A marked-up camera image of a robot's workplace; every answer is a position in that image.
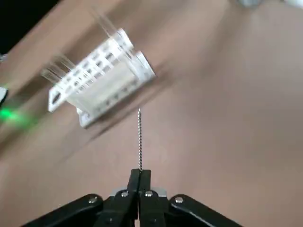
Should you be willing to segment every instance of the metal screw head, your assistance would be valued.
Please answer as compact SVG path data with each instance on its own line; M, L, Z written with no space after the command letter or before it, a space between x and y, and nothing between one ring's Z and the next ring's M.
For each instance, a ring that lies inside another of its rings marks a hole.
M145 193L145 196L146 196L146 197L151 197L151 196L152 196L152 191L147 191L147 192Z
M97 196L92 197L92 198L89 199L89 203L95 203L97 200L98 200Z
M121 193L121 196L122 196L122 197L126 197L126 196L128 196L128 191L126 191L126 192L122 192L122 193Z
M110 225L111 223L113 223L113 219L112 218L108 218L108 219L105 219L104 221L107 225Z
M175 202L176 203L183 203L183 198L182 197L176 197Z
M151 224L155 224L156 222L157 222L157 219L156 219L156 218L150 219L150 223L151 223Z

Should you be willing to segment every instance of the black object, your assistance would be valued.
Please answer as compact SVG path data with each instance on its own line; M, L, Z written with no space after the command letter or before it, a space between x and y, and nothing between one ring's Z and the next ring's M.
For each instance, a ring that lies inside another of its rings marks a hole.
M0 54L8 53L60 0L0 0Z
M81 197L24 227L241 227L186 195L167 199L164 190L151 188L151 171L133 169L127 188L105 201L96 194Z

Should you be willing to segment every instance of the metal wire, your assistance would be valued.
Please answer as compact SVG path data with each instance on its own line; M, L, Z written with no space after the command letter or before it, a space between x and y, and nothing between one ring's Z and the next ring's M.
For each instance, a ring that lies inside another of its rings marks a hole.
M138 136L139 136L139 170L142 171L142 122L141 122L141 109L138 110Z

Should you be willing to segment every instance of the green led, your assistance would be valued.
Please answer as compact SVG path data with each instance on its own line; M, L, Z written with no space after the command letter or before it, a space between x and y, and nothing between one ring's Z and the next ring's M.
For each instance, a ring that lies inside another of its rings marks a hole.
M14 118L14 115L9 109L0 109L0 118L3 120Z
M16 111L12 111L8 108L0 109L0 120L12 121L12 122L20 123L22 125L29 123L29 119L27 119L22 115L19 115Z

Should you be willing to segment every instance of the wooden table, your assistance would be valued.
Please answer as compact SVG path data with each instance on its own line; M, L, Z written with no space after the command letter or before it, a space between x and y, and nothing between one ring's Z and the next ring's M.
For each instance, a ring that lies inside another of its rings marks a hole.
M87 193L107 197L137 168L136 105L106 130L80 128L69 105L46 110L51 85L37 72L58 52L76 59L101 41L92 3L63 1L0 65L8 102L37 119L0 126L0 226ZM246 227L302 226L303 11L278 1L255 10L226 0L98 4L159 77L140 96L152 185Z

